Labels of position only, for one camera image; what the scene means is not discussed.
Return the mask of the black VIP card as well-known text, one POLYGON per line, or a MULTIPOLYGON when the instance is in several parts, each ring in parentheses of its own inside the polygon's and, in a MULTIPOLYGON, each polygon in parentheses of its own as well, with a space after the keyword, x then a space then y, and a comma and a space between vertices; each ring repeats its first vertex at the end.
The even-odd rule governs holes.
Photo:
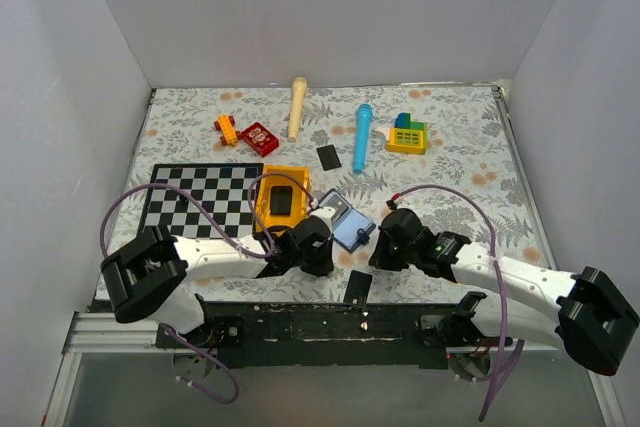
POLYGON ((373 276, 371 274, 353 270, 347 282, 343 303, 364 308, 367 303, 372 281, 373 276))

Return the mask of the black credit card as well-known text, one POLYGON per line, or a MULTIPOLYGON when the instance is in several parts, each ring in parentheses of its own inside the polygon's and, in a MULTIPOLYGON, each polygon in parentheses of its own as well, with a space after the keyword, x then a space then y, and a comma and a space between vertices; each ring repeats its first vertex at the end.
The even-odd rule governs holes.
POLYGON ((341 167, 341 161, 333 145, 326 145, 316 149, 324 171, 331 171, 341 167))

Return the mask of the blue leather card holder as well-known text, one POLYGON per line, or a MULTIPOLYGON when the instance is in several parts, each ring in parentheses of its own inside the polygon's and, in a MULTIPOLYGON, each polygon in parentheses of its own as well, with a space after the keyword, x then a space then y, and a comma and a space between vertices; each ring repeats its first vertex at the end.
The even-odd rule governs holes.
MULTIPOLYGON (((339 193, 335 189, 331 189, 328 192, 339 193)), ((358 211, 341 193, 339 194, 350 204, 350 209, 337 222, 332 223, 333 237, 341 247, 349 253, 353 253, 359 247, 369 243, 376 225, 358 211)))

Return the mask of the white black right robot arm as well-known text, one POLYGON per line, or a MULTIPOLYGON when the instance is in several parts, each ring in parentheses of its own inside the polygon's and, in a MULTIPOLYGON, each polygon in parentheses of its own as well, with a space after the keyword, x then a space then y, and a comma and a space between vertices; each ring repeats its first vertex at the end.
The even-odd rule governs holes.
POLYGON ((420 337, 429 346, 524 340, 562 349, 582 367, 613 376, 639 327, 638 314, 601 270, 572 273, 494 260, 465 236, 433 233, 407 208, 382 220, 369 264, 387 271, 414 266, 470 287, 450 313, 423 323, 420 337))

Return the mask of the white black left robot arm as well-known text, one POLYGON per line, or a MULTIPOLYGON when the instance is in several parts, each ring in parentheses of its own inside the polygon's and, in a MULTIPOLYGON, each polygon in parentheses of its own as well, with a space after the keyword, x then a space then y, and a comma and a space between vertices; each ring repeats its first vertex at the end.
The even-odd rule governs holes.
POLYGON ((152 320, 172 327, 190 346, 205 345, 213 324, 186 285, 221 277, 277 277, 293 268, 328 275, 334 269, 329 212, 321 208, 276 237, 267 258, 243 254, 222 239, 173 236, 165 227, 146 230, 100 265, 116 321, 152 320))

